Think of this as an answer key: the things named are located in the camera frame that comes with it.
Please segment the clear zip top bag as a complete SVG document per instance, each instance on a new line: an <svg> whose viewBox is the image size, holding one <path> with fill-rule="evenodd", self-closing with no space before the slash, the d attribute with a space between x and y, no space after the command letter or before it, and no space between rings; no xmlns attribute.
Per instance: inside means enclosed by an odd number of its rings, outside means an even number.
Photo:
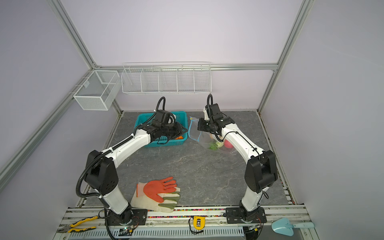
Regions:
<svg viewBox="0 0 384 240"><path fill-rule="evenodd" d="M190 120L190 124L188 127L189 138L192 139L193 141L197 142L199 145L201 145L206 150L213 151L213 150L209 149L209 146L210 146L210 143L212 141L217 141L215 136L208 133L208 132L198 131L199 119L194 118L194 117L189 117L189 120ZM213 152L221 153L221 154L227 154L227 155L236 155L236 153L237 153L235 148L227 149L227 148L225 148L225 146L223 146L219 150L213 151Z"/></svg>

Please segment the teal plastic scoop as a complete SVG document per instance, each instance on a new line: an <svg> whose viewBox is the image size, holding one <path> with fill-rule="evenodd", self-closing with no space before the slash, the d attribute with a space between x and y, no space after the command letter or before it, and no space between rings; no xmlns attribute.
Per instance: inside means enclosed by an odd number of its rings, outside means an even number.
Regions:
<svg viewBox="0 0 384 240"><path fill-rule="evenodd" d="M277 234L292 237L294 235L294 229L313 229L315 228L315 224L312 222L292 224L288 218L281 218L273 222L271 227Z"/></svg>

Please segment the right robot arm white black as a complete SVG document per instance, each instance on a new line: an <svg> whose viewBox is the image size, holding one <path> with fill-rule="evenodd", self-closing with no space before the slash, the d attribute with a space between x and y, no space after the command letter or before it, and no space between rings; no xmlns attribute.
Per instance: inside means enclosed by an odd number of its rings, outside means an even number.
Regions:
<svg viewBox="0 0 384 240"><path fill-rule="evenodd" d="M229 223L266 223L265 210L260 202L263 197L268 197L267 190L278 180L276 155L253 143L232 118L222 113L212 94L207 97L198 130L213 135L220 143L228 141L246 162L244 178L247 189L239 207L226 210Z"/></svg>

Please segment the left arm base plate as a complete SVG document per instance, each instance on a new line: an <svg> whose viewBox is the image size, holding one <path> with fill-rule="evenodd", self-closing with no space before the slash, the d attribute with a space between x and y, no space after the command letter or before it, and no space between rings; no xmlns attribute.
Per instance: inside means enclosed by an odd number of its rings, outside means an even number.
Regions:
<svg viewBox="0 0 384 240"><path fill-rule="evenodd" d="M121 215L109 211L107 223L109 226L142 226L146 224L147 215L146 209L129 209Z"/></svg>

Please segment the yellow black pliers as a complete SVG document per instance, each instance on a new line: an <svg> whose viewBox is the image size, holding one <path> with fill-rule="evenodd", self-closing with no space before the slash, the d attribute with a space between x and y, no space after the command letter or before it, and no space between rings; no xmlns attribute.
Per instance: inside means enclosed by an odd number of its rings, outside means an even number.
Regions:
<svg viewBox="0 0 384 240"><path fill-rule="evenodd" d="M97 220L98 218L99 218L98 216L84 218L84 219L79 220L73 224L69 224L69 225L66 225L66 226L58 229L57 233L82 233L82 232L94 230L94 229L96 229L96 227L78 228L78 226L80 226L86 222Z"/></svg>

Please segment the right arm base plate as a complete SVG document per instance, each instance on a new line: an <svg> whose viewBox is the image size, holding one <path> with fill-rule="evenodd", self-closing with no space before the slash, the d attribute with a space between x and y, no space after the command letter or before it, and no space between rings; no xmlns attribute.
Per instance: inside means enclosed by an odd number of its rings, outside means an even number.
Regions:
<svg viewBox="0 0 384 240"><path fill-rule="evenodd" d="M264 224L267 222L265 210L262 207L251 212L243 207L226 208L224 217L228 224Z"/></svg>

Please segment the green striped work glove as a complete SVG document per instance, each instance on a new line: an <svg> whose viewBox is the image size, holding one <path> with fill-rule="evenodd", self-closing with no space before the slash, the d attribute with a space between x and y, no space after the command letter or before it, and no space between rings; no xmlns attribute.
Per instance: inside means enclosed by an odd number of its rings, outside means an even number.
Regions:
<svg viewBox="0 0 384 240"><path fill-rule="evenodd" d="M173 193L160 193L158 196L162 202L155 201L144 193L144 186L137 187L131 199L131 206L138 209L146 209L155 212L172 213L178 206L181 189L176 187Z"/></svg>

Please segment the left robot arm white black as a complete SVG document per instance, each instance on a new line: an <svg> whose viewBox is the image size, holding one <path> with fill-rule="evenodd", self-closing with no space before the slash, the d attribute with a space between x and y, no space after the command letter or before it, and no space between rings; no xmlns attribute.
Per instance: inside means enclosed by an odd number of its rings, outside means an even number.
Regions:
<svg viewBox="0 0 384 240"><path fill-rule="evenodd" d="M130 155L148 144L174 140L187 132L171 112L166 111L166 98L161 97L156 111L144 123L136 126L131 135L101 152L92 151L81 173L76 194L80 198L97 197L106 212L106 224L130 225L136 216L133 208L171 213L180 199L180 188L173 177L138 183L131 201L119 188L117 169Z"/></svg>

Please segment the yellow tape measure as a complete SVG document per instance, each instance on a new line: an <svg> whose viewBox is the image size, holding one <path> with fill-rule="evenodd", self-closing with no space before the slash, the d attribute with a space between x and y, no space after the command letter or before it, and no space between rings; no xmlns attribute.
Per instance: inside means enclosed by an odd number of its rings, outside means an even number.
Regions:
<svg viewBox="0 0 384 240"><path fill-rule="evenodd" d="M191 216L188 223L192 235L202 234L206 225L206 218L202 216Z"/></svg>

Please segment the white mesh box basket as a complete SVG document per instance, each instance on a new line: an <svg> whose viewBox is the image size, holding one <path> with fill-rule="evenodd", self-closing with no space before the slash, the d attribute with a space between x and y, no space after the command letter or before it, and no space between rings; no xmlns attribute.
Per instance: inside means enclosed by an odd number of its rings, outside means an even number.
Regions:
<svg viewBox="0 0 384 240"><path fill-rule="evenodd" d="M94 70L75 92L74 98L85 111L107 111L121 87L118 71Z"/></svg>

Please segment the teal plastic basket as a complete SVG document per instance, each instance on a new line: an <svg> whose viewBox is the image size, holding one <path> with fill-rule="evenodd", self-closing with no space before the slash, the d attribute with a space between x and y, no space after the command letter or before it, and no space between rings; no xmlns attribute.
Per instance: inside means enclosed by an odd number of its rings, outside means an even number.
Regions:
<svg viewBox="0 0 384 240"><path fill-rule="evenodd" d="M178 112L172 112L172 114L175 115L176 121L179 122L180 124L183 125L184 128L188 127L188 117L187 113L184 111L178 111ZM137 117L135 127L138 126L139 124L143 124L146 120L148 120L153 113L144 113L140 114ZM156 139L154 142L149 143L148 145L145 146L145 148L154 148L154 147L169 147L169 146L178 146L182 145L188 138L188 133L184 133L182 135L184 139L182 140L169 140L167 142L166 137L161 137L159 139Z"/></svg>

